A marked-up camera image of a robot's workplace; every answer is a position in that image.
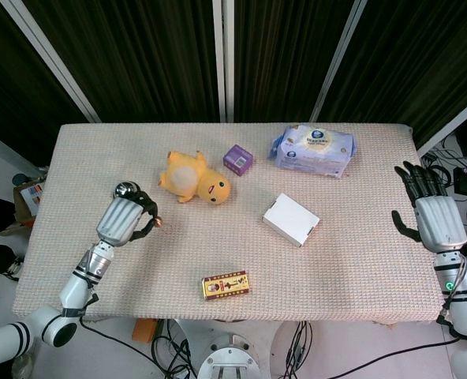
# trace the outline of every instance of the wet wipes package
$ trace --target wet wipes package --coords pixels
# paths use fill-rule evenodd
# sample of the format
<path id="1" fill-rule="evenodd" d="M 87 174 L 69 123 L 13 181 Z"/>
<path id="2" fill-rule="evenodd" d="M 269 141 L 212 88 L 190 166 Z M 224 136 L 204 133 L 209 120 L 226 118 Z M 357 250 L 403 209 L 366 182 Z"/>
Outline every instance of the wet wipes package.
<path id="1" fill-rule="evenodd" d="M 269 158 L 277 167 L 340 178 L 356 150 L 352 134 L 295 125 L 272 142 Z"/>

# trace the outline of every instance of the white box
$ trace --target white box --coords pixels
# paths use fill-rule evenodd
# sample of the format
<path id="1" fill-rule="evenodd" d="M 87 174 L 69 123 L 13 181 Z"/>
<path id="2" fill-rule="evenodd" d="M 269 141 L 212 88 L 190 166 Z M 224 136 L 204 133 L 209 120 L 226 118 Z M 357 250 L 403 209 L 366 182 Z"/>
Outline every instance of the white box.
<path id="1" fill-rule="evenodd" d="M 263 222 L 301 247 L 319 222 L 319 217 L 281 193 L 263 215 Z"/>

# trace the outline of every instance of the stuffed duck toy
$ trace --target stuffed duck toy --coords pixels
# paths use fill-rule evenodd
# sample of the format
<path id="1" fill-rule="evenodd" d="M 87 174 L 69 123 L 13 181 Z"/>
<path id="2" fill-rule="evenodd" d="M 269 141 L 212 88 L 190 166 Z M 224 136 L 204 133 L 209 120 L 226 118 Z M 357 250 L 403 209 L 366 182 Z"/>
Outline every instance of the stuffed duck toy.
<path id="1" fill-rule="evenodd" d="M 175 193 L 180 203 L 198 196 L 217 205 L 230 195 L 230 182 L 217 171 L 207 167 L 202 152 L 196 152 L 194 157 L 182 152 L 169 152 L 167 169 L 160 175 L 158 185 Z"/>

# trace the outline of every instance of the small purple box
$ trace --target small purple box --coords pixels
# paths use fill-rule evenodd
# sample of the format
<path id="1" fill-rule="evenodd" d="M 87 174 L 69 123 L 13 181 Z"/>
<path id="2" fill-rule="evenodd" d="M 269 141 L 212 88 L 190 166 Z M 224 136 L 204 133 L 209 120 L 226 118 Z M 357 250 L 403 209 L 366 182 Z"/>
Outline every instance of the small purple box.
<path id="1" fill-rule="evenodd" d="M 246 152 L 238 144 L 235 144 L 225 156 L 223 156 L 223 164 L 237 175 L 242 176 L 249 166 L 252 165 L 252 154 Z"/>

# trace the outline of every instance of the white floor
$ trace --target white floor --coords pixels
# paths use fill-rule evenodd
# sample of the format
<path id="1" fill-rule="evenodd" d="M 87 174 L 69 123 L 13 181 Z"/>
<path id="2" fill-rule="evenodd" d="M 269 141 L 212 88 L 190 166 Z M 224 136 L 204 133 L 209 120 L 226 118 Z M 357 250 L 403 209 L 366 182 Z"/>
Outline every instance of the white floor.
<path id="1" fill-rule="evenodd" d="M 0 326 L 15 320 L 11 313 L 15 287 L 14 282 L 0 276 Z M 148 344 L 131 341 L 134 322 L 128 318 L 113 318 L 91 325 L 148 353 Z M 312 327 L 314 343 L 308 361 L 298 372 L 300 379 L 331 377 L 392 351 L 444 341 L 443 331 L 435 323 L 401 323 L 388 328 L 371 322 L 320 321 L 313 322 Z M 284 359 L 294 328 L 294 323 L 287 322 L 275 337 L 271 361 L 273 378 L 284 371 Z M 452 379 L 449 354 L 466 347 L 467 343 L 459 342 L 394 356 L 351 373 L 347 378 Z M 52 348 L 38 343 L 34 353 L 33 379 L 162 377 L 146 359 L 82 328 L 64 347 Z"/>

